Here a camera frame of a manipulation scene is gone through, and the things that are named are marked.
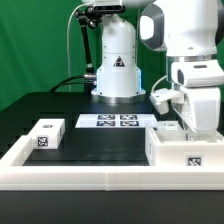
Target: small white box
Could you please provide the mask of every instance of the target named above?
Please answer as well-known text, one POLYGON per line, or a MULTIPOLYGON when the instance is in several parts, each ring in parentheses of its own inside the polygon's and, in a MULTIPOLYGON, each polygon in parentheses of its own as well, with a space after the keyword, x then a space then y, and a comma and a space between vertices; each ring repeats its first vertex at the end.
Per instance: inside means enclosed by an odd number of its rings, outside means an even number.
POLYGON ((30 131, 34 149, 57 149, 65 132, 64 119, 40 119, 30 131))

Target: white block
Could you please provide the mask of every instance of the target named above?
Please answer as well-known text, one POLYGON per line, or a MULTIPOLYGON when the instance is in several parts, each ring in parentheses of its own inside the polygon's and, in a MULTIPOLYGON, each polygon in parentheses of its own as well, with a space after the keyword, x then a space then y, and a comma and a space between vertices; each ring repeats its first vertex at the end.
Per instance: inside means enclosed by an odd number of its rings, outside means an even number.
POLYGON ((34 149, 57 149, 65 132, 64 119, 40 119, 29 136, 34 149))
POLYGON ((31 136, 21 136, 0 160, 0 167, 22 166, 32 150, 31 136))
POLYGON ((224 167, 224 137, 218 132, 197 135, 147 127, 146 156, 151 166, 224 167))
POLYGON ((166 131, 177 131, 183 130, 178 121, 159 121, 156 125, 157 130, 166 130, 166 131))
POLYGON ((140 189, 140 172, 137 167, 114 167, 107 172, 107 191, 136 191, 140 189))
POLYGON ((0 190, 106 190, 104 170, 74 166, 3 167, 0 190))

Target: black cable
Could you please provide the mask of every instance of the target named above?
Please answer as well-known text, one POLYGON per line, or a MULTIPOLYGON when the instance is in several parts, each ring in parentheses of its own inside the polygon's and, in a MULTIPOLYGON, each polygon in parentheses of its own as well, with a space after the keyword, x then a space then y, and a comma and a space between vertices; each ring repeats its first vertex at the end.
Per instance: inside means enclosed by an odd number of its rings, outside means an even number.
POLYGON ((86 58, 86 72, 87 73, 94 73, 94 67, 92 65, 91 53, 90 53, 90 46, 89 46, 89 38, 87 32, 87 17, 84 12, 78 12, 76 14, 76 18, 79 21, 81 31, 82 31, 82 39, 83 39, 83 46, 86 58))
POLYGON ((76 84, 84 84, 84 82, 69 82, 69 83, 62 83, 60 85, 57 85, 57 88, 56 86, 54 87, 54 91, 50 91, 51 93, 55 92, 59 87, 61 86, 69 86, 69 85, 76 85, 76 84))
POLYGON ((72 80, 74 80, 74 79, 81 79, 81 78, 84 78, 84 75, 80 75, 80 76, 72 76, 72 77, 70 77, 70 78, 67 78, 67 79, 63 80, 62 82, 58 83, 58 84, 57 84, 56 86, 54 86, 53 88, 51 88, 49 92, 53 93, 53 92, 55 92, 56 89, 58 89, 60 86, 62 86, 62 84, 65 84, 65 83, 67 83, 67 82, 69 82, 69 81, 72 81, 72 80))

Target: warning label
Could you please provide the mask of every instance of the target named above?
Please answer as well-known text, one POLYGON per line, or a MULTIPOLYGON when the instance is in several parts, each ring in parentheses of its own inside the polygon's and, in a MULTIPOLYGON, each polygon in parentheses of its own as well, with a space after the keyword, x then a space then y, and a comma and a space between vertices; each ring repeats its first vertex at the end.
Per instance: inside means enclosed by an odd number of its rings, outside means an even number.
POLYGON ((114 67, 125 67, 122 58, 119 56, 117 61, 114 63, 114 67))

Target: white box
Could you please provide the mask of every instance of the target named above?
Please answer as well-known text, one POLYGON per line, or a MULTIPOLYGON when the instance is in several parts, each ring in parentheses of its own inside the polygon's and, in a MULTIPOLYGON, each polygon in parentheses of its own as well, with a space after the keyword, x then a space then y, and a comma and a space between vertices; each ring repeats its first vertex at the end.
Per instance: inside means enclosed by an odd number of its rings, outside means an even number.
POLYGON ((151 166, 224 167, 224 137, 147 127, 146 156, 151 166))
POLYGON ((40 119, 29 136, 32 136, 34 149, 57 149, 64 132, 64 119, 40 119))

